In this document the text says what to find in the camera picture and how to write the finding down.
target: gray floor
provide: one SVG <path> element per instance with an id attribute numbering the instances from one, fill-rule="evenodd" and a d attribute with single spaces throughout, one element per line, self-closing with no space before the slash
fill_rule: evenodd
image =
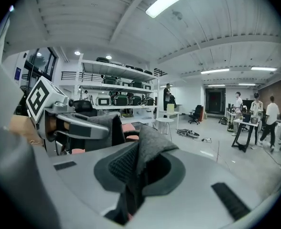
<path id="1" fill-rule="evenodd" d="M 263 198 L 267 198 L 281 184 L 281 169 L 273 159 L 265 152 L 269 153 L 270 137 L 264 141 L 264 147 L 254 145 L 255 136 L 252 133 L 250 145 L 246 153 L 239 151 L 238 148 L 233 148 L 232 143 L 234 136 L 227 131 L 226 125 L 218 123 L 219 119 L 207 118 L 199 125 L 196 123 L 189 124 L 188 116 L 181 115 L 179 129 L 189 129 L 197 132 L 200 137 L 198 141 L 190 137 L 179 136 L 176 133 L 177 121 L 170 123 L 173 142 L 182 150 L 205 156 L 217 161 L 217 153 L 219 150 L 218 163 L 229 169 L 236 177 L 244 180 L 249 186 L 253 187 L 258 194 Z M 248 133 L 242 132 L 239 137 L 239 142 L 245 144 Z M 202 138 L 211 138 L 212 143 L 201 142 Z M 276 143 L 276 149 L 271 155 L 276 162 L 281 164 L 281 152 L 278 151 L 279 145 Z"/>

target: ceiling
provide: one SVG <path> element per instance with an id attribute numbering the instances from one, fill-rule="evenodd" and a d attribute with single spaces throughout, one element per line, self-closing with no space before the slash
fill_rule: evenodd
<path id="1" fill-rule="evenodd" d="M 281 74 L 281 19 L 268 1 L 180 0 L 153 19 L 145 11 L 155 1 L 19 0 L 5 52 L 61 46 L 71 54 L 99 48 L 174 78 L 201 77 L 203 83 L 259 87 Z M 251 66 L 278 70 L 255 72 Z M 230 71 L 200 74 L 225 67 Z"/>

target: white stool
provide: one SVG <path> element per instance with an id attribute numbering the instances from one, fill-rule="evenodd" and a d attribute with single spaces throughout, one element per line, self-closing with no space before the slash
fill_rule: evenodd
<path id="1" fill-rule="evenodd" d="M 171 131 L 170 131 L 170 127 L 169 127 L 169 123 L 170 122 L 173 122 L 174 120 L 173 119 L 170 119 L 170 118 L 156 118 L 155 119 L 158 123 L 159 123 L 159 130 L 160 130 L 160 133 L 162 134 L 162 127 L 161 127 L 161 123 L 167 123 L 168 126 L 167 128 L 169 128 L 169 133 L 170 133 L 170 138 L 171 138 L 171 141 L 173 141 L 173 138 L 171 137 Z"/>

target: brick wall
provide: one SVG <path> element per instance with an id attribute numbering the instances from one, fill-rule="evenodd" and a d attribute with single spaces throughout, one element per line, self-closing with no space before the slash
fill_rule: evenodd
<path id="1" fill-rule="evenodd" d="M 259 90 L 259 99 L 264 103 L 267 109 L 270 103 L 270 96 L 274 96 L 274 102 L 278 105 L 281 114 L 281 80 Z"/>

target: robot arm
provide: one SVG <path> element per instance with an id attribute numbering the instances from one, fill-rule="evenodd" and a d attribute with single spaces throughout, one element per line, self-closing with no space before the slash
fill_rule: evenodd
<path id="1" fill-rule="evenodd" d="M 35 84 L 26 104 L 28 115 L 43 139 L 54 141 L 58 133 L 76 139 L 103 139 L 109 134 L 107 127 L 75 113 L 74 100 L 44 77 Z"/>

